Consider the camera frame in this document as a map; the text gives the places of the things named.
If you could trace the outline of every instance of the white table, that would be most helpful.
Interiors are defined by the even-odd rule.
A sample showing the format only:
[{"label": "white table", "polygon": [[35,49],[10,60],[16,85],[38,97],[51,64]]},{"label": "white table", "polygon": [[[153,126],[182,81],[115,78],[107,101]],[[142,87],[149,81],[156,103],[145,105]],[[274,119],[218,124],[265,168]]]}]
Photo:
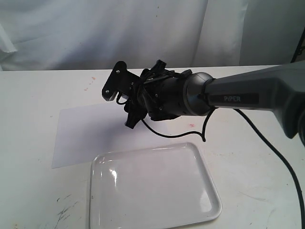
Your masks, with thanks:
[{"label": "white table", "polygon": [[[223,77],[267,66],[193,68]],[[0,72],[0,228],[89,228],[90,163],[51,169],[59,111],[104,103],[110,70]],[[305,188],[305,150],[285,137],[271,112],[245,111],[291,163]],[[172,134],[201,130],[203,117],[167,121]],[[192,228],[300,228],[292,178],[283,163],[231,109],[218,109],[207,142],[194,142],[207,162],[223,203],[213,222]],[[65,210],[66,217],[60,219]]]}]

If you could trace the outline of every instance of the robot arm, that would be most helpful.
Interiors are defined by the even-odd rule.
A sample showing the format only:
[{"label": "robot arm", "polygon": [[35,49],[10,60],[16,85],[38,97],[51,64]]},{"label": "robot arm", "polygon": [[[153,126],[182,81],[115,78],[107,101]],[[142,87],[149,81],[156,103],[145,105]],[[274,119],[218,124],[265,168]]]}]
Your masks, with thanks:
[{"label": "robot arm", "polygon": [[272,111],[285,135],[299,132],[305,145],[305,62],[214,79],[191,70],[175,73],[158,61],[138,77],[118,62],[102,96],[107,101],[126,96],[126,126],[133,128],[148,114],[152,120],[181,115],[206,115],[217,107]]}]

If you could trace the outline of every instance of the white plastic tray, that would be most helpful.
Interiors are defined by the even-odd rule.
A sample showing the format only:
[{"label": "white plastic tray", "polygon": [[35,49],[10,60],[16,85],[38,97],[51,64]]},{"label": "white plastic tray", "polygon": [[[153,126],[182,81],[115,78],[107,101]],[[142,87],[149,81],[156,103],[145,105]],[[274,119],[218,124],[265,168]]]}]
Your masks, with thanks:
[{"label": "white plastic tray", "polygon": [[98,156],[91,229],[165,229],[215,219],[222,205],[191,143]]}]

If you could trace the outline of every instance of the white paper sheet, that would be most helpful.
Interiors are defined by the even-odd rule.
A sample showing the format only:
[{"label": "white paper sheet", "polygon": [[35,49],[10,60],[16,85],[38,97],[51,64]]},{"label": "white paper sheet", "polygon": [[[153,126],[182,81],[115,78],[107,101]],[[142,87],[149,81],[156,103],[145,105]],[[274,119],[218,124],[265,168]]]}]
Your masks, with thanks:
[{"label": "white paper sheet", "polygon": [[[102,103],[60,111],[52,168],[90,162],[107,152],[125,151],[170,143],[149,131],[142,122],[125,126],[123,106]],[[168,134],[164,122],[145,119],[156,131]]]}]

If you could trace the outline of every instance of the white curtain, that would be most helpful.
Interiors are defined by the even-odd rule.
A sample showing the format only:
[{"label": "white curtain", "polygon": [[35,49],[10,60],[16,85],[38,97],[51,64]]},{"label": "white curtain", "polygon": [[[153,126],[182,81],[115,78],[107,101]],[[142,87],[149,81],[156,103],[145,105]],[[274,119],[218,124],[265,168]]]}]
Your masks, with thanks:
[{"label": "white curtain", "polygon": [[3,70],[281,64],[303,0],[0,0]]}]

